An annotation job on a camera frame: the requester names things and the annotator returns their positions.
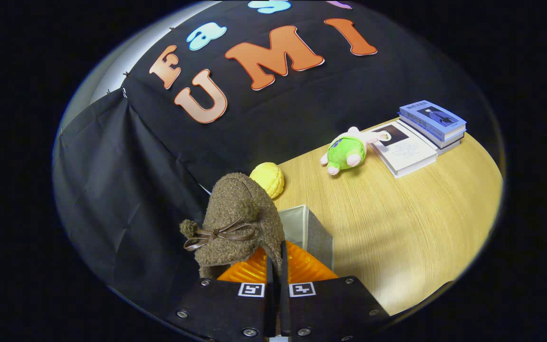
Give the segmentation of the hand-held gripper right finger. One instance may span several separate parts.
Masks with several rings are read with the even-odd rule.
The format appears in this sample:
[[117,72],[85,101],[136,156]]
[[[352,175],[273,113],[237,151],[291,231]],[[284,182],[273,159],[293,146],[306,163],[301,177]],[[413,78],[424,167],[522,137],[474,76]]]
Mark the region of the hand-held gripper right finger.
[[357,277],[291,284],[285,242],[281,253],[281,334],[290,342],[367,342],[389,323],[387,311]]

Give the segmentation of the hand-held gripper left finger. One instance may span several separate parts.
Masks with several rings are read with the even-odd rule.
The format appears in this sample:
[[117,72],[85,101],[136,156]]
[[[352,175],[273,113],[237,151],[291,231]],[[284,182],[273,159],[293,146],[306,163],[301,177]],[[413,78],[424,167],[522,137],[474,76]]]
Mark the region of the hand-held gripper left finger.
[[259,247],[252,256],[264,267],[262,281],[201,278],[167,314],[167,322],[209,342],[267,342],[276,335],[276,272]]

